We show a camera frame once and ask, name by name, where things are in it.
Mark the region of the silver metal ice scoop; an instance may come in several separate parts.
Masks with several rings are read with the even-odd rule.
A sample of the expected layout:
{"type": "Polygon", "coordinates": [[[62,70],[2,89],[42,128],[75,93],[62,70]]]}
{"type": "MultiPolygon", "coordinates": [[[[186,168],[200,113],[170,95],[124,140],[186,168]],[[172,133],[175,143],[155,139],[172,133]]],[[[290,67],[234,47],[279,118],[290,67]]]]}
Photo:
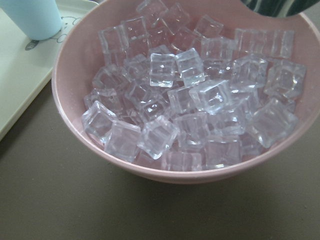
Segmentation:
{"type": "Polygon", "coordinates": [[[295,16],[319,3],[319,0],[242,0],[253,12],[273,18],[295,16]]]}

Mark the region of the clear ice cubes pile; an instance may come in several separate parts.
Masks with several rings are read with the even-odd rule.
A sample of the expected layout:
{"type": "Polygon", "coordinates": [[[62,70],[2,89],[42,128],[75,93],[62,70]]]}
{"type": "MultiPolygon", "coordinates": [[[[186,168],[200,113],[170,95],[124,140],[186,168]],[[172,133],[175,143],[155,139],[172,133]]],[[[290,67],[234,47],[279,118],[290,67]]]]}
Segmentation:
{"type": "Polygon", "coordinates": [[[103,150],[165,171],[229,167],[292,134],[306,67],[295,32],[236,28],[179,3],[145,0],[136,17],[98,33],[105,65],[81,123],[103,150]]]}

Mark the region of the light blue cup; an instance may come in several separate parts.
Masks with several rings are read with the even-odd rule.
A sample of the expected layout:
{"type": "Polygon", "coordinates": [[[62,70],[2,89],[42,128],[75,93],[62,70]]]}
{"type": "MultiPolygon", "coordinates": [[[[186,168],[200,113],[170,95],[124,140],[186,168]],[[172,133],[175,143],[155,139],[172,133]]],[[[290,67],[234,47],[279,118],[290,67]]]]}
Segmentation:
{"type": "Polygon", "coordinates": [[[2,0],[0,8],[32,40],[49,39],[62,28],[54,0],[2,0]]]}

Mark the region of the pink bowl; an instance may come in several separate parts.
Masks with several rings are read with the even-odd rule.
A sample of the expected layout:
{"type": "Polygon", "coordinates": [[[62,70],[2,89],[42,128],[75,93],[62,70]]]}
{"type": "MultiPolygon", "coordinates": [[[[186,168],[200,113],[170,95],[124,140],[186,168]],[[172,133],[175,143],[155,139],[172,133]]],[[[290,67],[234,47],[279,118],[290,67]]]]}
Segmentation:
{"type": "Polygon", "coordinates": [[[182,0],[180,4],[190,14],[192,23],[196,23],[202,15],[209,15],[224,24],[227,37],[231,37],[236,28],[295,32],[292,60],[307,68],[303,92],[294,112],[298,118],[295,130],[262,155],[221,169],[190,172],[158,170],[135,165],[104,152],[84,132],[81,122],[86,109],[83,98],[92,87],[95,73],[104,64],[98,32],[133,17],[138,4],[137,0],[106,0],[94,7],[67,35],[52,72],[52,94],[61,117],[78,140],[101,158],[154,181],[171,184],[210,183],[243,173],[276,156],[300,139],[316,121],[320,114],[320,32],[306,14],[273,18],[253,12],[239,0],[182,0]]]}

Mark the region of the beige serving tray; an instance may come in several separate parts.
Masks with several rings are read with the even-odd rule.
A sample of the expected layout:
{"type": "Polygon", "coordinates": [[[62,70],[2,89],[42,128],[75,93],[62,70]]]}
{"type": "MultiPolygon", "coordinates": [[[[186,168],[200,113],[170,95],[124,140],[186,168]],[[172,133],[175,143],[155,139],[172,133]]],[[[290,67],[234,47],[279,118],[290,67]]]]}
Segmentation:
{"type": "Polygon", "coordinates": [[[62,27],[46,40],[29,39],[0,12],[0,136],[3,138],[52,76],[55,59],[71,29],[94,7],[91,0],[58,0],[62,27]]]}

